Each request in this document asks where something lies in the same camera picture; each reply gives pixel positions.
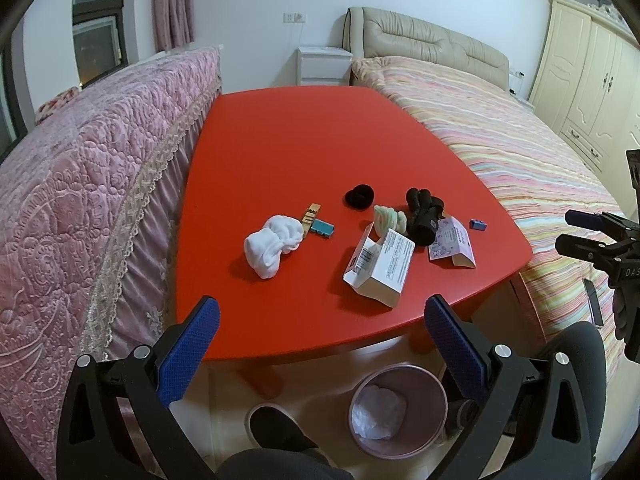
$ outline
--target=black pants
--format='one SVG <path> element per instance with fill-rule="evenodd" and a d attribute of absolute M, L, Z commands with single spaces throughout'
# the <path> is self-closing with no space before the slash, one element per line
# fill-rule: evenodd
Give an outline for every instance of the black pants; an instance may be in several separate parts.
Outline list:
<path fill-rule="evenodd" d="M 536 357 L 549 359 L 556 352 L 564 352 L 574 367 L 587 413 L 591 452 L 595 455 L 607 395 L 602 338 L 591 323 L 575 323 L 547 343 Z M 293 453 L 249 449 L 225 460 L 216 474 L 220 480 L 353 480 L 346 471 L 329 466 L 324 456 L 314 450 Z"/>

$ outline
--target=cream wardrobe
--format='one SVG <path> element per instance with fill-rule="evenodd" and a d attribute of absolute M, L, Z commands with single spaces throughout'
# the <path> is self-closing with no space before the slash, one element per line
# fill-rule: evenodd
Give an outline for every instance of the cream wardrobe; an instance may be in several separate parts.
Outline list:
<path fill-rule="evenodd" d="M 640 50 L 609 16 L 550 0 L 545 49 L 529 101 L 630 216 L 636 209 L 626 150 L 640 148 Z"/>

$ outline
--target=person's leg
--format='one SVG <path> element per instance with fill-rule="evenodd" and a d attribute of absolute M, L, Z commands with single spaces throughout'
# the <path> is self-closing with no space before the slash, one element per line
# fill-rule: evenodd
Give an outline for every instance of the person's leg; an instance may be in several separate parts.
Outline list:
<path fill-rule="evenodd" d="M 589 322 L 575 323 L 549 341 L 536 358 L 550 359 L 557 352 L 566 354 L 574 367 L 595 455 L 607 399 L 607 366 L 600 332 Z"/>
<path fill-rule="evenodd" d="M 263 404 L 246 422 L 249 437 L 263 449 L 249 449 L 222 463 L 220 480 L 353 480 L 307 437 L 281 407 Z"/>

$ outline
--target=shoe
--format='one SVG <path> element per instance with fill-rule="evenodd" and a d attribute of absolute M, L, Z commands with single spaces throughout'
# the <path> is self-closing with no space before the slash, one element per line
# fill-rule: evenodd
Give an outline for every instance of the shoe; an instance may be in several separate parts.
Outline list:
<path fill-rule="evenodd" d="M 267 449 L 302 452 L 318 448 L 277 404 L 259 404 L 246 417 L 246 432 L 255 445 Z"/>

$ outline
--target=bed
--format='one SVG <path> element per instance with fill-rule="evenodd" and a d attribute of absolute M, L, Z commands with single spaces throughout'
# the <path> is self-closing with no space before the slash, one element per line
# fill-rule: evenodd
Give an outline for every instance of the bed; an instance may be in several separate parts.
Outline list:
<path fill-rule="evenodd" d="M 78 356 L 123 358 L 172 323 L 180 201 L 219 60 L 204 48 L 111 75 L 0 166 L 0 476 L 36 478 L 30 462 L 53 480 Z"/>
<path fill-rule="evenodd" d="M 594 282 L 611 377 L 623 346 L 614 335 L 607 275 L 559 256 L 554 243 L 560 233 L 608 239 L 568 226 L 568 209 L 622 213 L 575 152 L 508 93 L 507 57 L 458 32 L 369 7 L 349 9 L 343 48 L 354 55 L 352 84 L 381 93 L 440 138 L 531 243 L 533 259 L 512 283 L 540 346 L 590 319 L 582 278 Z"/>

